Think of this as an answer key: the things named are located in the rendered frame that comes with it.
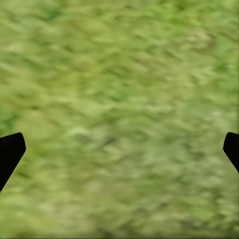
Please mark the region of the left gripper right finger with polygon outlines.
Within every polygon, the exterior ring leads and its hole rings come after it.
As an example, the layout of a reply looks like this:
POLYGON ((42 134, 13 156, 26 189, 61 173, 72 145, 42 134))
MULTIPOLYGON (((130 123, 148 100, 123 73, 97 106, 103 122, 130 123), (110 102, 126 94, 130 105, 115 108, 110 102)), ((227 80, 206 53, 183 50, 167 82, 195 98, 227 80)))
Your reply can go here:
POLYGON ((223 150, 239 172, 239 134, 227 132, 223 150))

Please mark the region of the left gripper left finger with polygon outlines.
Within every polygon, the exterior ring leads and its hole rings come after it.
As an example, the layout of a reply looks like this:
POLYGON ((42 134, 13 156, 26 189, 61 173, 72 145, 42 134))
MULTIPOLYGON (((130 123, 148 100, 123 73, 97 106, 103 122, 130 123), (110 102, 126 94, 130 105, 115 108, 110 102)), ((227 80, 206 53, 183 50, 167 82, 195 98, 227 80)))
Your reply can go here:
POLYGON ((0 192, 26 152, 21 132, 0 138, 0 192))

